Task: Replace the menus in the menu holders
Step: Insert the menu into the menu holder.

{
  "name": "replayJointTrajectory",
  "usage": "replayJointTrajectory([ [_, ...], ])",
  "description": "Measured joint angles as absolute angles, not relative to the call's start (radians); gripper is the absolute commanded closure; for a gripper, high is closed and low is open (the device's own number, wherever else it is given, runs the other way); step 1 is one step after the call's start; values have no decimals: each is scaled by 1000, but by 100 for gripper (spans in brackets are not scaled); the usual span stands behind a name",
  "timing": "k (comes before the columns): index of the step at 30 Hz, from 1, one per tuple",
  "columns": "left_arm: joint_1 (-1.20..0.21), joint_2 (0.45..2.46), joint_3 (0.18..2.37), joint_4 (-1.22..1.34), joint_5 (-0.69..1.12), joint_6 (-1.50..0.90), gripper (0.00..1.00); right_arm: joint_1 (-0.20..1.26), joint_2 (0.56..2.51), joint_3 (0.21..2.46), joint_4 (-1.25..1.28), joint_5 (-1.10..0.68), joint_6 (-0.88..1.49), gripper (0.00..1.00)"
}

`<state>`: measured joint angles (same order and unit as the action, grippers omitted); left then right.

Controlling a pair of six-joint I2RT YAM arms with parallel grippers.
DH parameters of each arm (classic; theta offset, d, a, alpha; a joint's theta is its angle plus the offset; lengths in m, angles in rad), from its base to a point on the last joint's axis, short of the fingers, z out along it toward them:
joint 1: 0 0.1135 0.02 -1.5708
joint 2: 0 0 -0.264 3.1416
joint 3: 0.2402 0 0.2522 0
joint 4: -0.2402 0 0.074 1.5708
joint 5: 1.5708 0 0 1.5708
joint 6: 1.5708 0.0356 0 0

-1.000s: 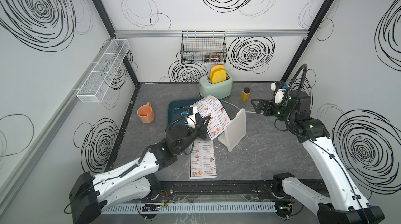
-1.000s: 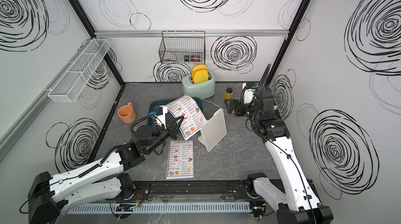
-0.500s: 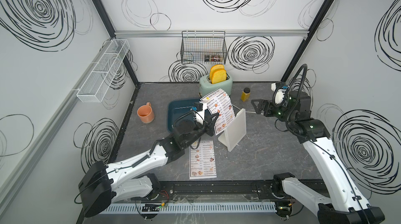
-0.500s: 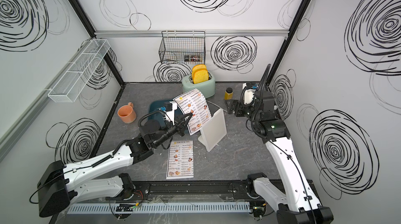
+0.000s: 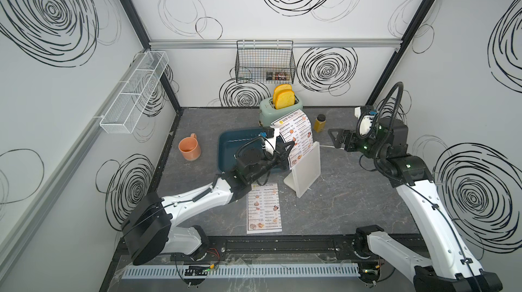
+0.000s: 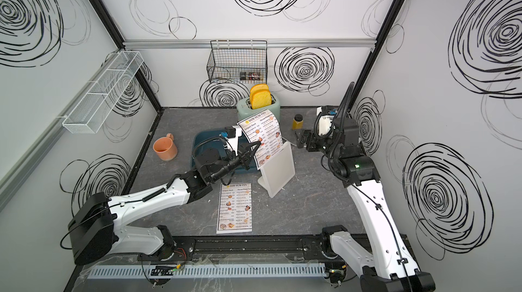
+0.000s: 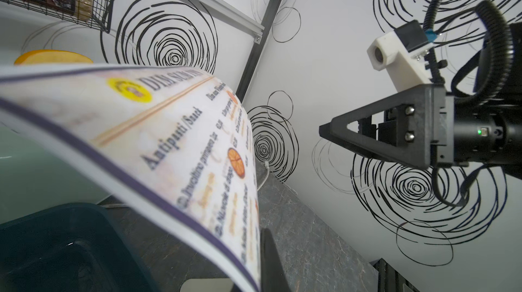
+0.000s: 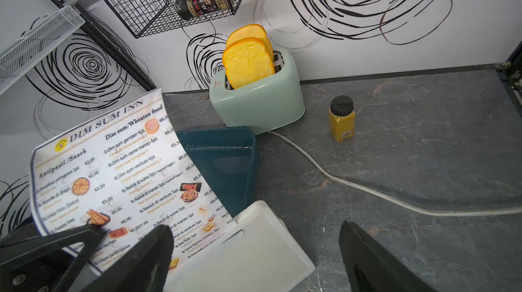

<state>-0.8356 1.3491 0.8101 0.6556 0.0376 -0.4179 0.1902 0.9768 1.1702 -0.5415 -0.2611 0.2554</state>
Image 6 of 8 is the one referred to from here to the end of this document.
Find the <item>new menu sheet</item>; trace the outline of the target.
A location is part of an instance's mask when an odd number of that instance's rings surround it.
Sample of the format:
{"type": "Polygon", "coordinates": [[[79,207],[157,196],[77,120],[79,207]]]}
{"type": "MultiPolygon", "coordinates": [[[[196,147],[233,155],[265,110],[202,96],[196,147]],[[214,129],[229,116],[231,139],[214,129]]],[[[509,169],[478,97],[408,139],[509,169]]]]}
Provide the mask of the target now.
{"type": "Polygon", "coordinates": [[[259,142],[254,160],[261,169],[283,148],[279,122],[270,110],[264,110],[237,123],[250,143],[259,142]]]}

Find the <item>white acrylic menu holder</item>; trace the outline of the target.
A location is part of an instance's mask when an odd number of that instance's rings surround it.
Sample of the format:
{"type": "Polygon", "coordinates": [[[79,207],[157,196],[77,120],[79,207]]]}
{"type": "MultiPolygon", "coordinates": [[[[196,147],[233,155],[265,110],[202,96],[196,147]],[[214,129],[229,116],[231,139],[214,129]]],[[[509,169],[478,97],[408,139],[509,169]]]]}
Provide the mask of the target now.
{"type": "Polygon", "coordinates": [[[291,143],[284,142],[280,152],[270,158],[260,172],[258,184],[267,191],[270,198],[274,198],[296,174],[291,143]]]}

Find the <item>old menu sheet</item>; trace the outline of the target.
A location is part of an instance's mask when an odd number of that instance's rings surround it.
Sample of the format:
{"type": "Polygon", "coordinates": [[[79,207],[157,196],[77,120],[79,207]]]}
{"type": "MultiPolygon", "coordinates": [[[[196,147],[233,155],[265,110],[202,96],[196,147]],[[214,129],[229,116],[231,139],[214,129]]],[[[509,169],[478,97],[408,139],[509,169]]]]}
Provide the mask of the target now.
{"type": "Polygon", "coordinates": [[[217,234],[251,232],[252,189],[250,183],[221,186],[217,216],[217,234]]]}

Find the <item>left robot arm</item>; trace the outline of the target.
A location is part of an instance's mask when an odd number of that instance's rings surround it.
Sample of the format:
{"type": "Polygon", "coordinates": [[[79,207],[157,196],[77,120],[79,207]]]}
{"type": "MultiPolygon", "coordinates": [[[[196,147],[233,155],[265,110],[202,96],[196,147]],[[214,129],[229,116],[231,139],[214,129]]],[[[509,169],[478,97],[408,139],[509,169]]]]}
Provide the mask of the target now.
{"type": "Polygon", "coordinates": [[[191,170],[174,175],[167,183],[128,195],[90,196],[68,225],[74,263],[85,266],[110,254],[142,254],[156,259],[169,257],[175,241],[164,225],[134,227],[133,222],[175,206],[193,203],[223,183],[239,167],[248,168],[261,143],[243,143],[222,157],[215,148],[193,154],[191,170]]]}

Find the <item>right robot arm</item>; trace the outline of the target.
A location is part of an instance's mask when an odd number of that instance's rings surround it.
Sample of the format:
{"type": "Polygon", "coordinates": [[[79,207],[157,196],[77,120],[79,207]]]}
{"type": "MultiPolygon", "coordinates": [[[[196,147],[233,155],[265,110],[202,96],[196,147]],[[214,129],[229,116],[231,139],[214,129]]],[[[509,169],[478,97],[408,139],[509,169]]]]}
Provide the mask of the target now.
{"type": "Polygon", "coordinates": [[[320,115],[298,146],[324,154],[329,171],[356,204],[370,244],[364,248],[344,227],[328,227],[323,230],[325,254],[342,258],[363,291],[434,291],[432,275],[420,269],[400,236],[377,167],[360,144],[357,123],[320,115]]]}

